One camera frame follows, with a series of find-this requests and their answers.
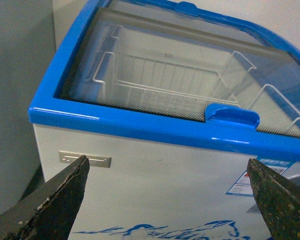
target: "printed graphic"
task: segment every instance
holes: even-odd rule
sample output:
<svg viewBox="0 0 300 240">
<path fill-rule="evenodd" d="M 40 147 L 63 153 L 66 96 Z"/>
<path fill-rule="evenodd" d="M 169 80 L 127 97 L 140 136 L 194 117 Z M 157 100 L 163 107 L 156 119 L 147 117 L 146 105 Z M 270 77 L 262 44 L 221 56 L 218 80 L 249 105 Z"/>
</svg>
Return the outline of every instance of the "printed graphic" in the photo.
<svg viewBox="0 0 300 240">
<path fill-rule="evenodd" d="M 283 174 L 288 168 L 290 168 L 294 164 L 294 162 L 291 161 L 280 161 L 259 157 L 257 157 L 256 159 L 258 159 L 261 163 L 267 165 L 272 170 L 276 171 L 278 174 Z M 226 194 L 246 197 L 254 196 L 247 171 L 245 171 L 239 177 L 239 179 L 232 185 L 232 187 Z"/>
<path fill-rule="evenodd" d="M 77 234 L 118 235 L 122 240 L 179 239 L 179 240 L 250 240 L 249 236 L 241 236 L 236 222 L 221 220 L 184 230 L 167 231 L 168 226 L 156 227 L 150 224 L 139 224 L 132 228 L 120 226 L 99 231 L 78 231 Z"/>
</svg>

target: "freezer lid handle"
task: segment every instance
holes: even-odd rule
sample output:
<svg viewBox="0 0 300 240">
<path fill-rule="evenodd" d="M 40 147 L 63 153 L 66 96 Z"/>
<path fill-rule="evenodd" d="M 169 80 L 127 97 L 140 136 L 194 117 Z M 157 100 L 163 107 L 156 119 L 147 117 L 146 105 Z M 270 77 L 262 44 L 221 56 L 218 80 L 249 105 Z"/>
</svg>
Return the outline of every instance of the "freezer lid handle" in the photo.
<svg viewBox="0 0 300 240">
<path fill-rule="evenodd" d="M 174 6 L 174 10 L 180 14 L 198 17 L 197 6 L 190 2 L 181 1 Z"/>
<path fill-rule="evenodd" d="M 205 109 L 205 121 L 206 123 L 217 123 L 255 130 L 260 123 L 260 117 L 255 111 L 212 103 Z"/>
</svg>

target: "blue mountain graphic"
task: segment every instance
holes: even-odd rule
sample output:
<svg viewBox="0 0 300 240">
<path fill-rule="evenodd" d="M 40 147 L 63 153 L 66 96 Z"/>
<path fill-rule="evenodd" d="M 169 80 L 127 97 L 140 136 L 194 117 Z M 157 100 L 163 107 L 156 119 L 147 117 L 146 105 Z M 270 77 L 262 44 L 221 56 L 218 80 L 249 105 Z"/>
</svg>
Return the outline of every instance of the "blue mountain graphic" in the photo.
<svg viewBox="0 0 300 240">
<path fill-rule="evenodd" d="M 183 230 L 165 231 L 168 226 L 156 227 L 150 224 L 138 224 L 131 228 L 120 226 L 99 231 L 78 231 L 77 234 L 119 235 L 123 240 L 178 239 L 178 240 L 250 240 L 249 236 L 240 236 L 233 220 L 220 220 Z"/>
</svg>

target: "glass sliding lid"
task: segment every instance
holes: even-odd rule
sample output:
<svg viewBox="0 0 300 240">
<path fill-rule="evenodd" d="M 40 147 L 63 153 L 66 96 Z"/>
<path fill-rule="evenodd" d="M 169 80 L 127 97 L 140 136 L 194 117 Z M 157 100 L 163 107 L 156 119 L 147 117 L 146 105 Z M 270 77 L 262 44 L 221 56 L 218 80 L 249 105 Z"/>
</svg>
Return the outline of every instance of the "glass sliding lid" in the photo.
<svg viewBox="0 0 300 240">
<path fill-rule="evenodd" d="M 236 106 L 258 113 L 258 131 L 300 138 L 300 65 L 287 52 L 108 8 L 58 97 L 201 122 L 211 103 Z"/>
</svg>

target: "metal plate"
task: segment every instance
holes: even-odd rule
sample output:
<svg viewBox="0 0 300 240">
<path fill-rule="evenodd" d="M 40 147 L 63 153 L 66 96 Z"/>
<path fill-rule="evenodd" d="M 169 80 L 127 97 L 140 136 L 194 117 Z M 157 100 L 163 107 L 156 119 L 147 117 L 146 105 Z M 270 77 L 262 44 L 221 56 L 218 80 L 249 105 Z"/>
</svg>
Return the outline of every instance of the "metal plate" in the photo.
<svg viewBox="0 0 300 240">
<path fill-rule="evenodd" d="M 90 166 L 92 167 L 110 168 L 111 157 L 107 156 L 98 156 L 69 151 L 59 151 L 59 160 L 61 163 L 71 164 L 82 155 L 85 155 L 89 159 Z"/>
</svg>

